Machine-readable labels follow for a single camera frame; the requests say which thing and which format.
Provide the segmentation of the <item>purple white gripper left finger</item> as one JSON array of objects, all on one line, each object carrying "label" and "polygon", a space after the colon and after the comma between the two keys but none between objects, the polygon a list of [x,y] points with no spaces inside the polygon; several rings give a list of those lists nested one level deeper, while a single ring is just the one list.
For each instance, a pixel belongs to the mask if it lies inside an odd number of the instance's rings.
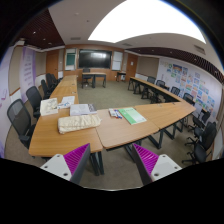
[{"label": "purple white gripper left finger", "polygon": [[72,183],[79,184],[89,156],[90,144],[85,144],[65,155],[54,155],[41,168]]}]

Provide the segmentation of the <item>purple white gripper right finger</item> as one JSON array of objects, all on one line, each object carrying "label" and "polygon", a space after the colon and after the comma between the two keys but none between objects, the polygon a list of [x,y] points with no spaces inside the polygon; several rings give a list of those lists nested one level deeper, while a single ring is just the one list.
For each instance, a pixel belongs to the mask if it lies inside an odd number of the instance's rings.
[{"label": "purple white gripper right finger", "polygon": [[132,145],[132,155],[143,185],[150,184],[181,170],[181,167],[168,155],[157,155],[137,144]]}]

